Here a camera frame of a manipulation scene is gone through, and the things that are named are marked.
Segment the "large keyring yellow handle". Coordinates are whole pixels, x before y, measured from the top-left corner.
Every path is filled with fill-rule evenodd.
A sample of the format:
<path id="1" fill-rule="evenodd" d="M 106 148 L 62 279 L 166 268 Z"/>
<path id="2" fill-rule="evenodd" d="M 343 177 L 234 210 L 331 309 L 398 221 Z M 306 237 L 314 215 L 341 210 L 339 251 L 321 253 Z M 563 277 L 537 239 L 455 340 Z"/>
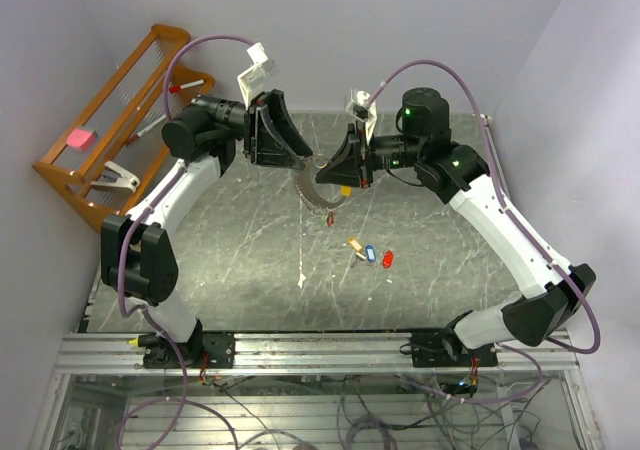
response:
<path id="1" fill-rule="evenodd" d="M 337 200 L 325 199 L 314 185 L 314 171 L 318 170 L 316 158 L 306 157 L 302 160 L 303 167 L 293 171 L 293 183 L 301 202 L 313 214 L 335 212 L 346 200 L 346 196 L 341 195 Z"/>

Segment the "blue tag key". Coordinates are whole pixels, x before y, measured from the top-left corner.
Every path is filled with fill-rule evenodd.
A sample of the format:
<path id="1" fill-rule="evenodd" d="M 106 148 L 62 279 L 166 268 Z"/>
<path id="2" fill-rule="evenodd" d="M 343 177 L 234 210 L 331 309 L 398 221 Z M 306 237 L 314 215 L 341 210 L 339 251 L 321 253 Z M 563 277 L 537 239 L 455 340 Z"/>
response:
<path id="1" fill-rule="evenodd" d="M 375 266 L 377 264 L 377 255 L 372 245 L 366 245 L 364 248 L 365 258 L 369 266 Z"/>

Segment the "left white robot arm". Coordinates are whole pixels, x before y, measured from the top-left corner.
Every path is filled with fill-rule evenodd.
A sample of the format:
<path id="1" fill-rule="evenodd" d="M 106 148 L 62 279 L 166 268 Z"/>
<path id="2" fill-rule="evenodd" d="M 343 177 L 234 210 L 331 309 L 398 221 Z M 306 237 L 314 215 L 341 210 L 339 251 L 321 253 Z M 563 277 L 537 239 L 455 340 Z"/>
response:
<path id="1" fill-rule="evenodd" d="M 171 245 L 181 221 L 231 166 L 242 142 L 251 164 L 298 170 L 312 151 L 293 124 L 281 90 L 249 104 L 199 94 L 162 128 L 176 162 L 126 215 L 100 229 L 101 280 L 118 294 L 120 312 L 145 311 L 171 339 L 168 354 L 182 367 L 203 357 L 199 323 L 175 291 L 179 269 Z"/>

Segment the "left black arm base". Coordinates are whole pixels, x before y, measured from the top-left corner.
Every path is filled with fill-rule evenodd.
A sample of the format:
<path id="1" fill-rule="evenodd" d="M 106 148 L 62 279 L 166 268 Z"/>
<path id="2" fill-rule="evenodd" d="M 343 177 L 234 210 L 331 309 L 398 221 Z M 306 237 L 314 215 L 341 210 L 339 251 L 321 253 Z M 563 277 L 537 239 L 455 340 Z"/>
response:
<path id="1" fill-rule="evenodd" d="M 137 338 L 137 346 L 145 350 L 145 369 L 180 369 L 178 356 L 168 340 L 155 335 L 143 334 Z M 178 348 L 187 368 L 230 369 L 235 357 L 235 338 L 230 333 L 197 331 Z"/>

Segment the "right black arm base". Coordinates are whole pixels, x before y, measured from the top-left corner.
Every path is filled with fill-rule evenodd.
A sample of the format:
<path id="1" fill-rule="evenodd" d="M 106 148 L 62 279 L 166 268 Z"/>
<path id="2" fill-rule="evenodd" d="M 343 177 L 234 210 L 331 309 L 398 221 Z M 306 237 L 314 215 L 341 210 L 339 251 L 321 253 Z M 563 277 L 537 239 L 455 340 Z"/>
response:
<path id="1" fill-rule="evenodd" d="M 475 350 L 462 350 L 458 354 L 450 353 L 437 330 L 412 332 L 406 343 L 399 347 L 402 355 L 409 356 L 414 368 L 472 368 L 496 367 L 499 363 L 492 344 L 486 344 Z"/>

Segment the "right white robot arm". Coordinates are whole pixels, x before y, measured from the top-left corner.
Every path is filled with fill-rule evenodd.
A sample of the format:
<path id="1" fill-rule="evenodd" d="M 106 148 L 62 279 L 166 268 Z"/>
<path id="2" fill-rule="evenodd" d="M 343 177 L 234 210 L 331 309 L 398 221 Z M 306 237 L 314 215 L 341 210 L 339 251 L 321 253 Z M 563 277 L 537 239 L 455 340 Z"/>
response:
<path id="1" fill-rule="evenodd" d="M 524 221 L 490 175 L 487 162 L 455 142 L 449 104 L 432 88 L 406 91 L 396 114 L 396 134 L 374 134 L 376 108 L 356 90 L 346 106 L 355 120 L 340 149 L 317 175 L 319 184 L 366 188 L 375 172 L 411 168 L 420 186 L 470 223 L 501 258 L 519 297 L 485 310 L 468 311 L 440 329 L 442 357 L 459 366 L 487 344 L 517 340 L 536 347 L 572 317 L 596 275 L 573 265 Z"/>

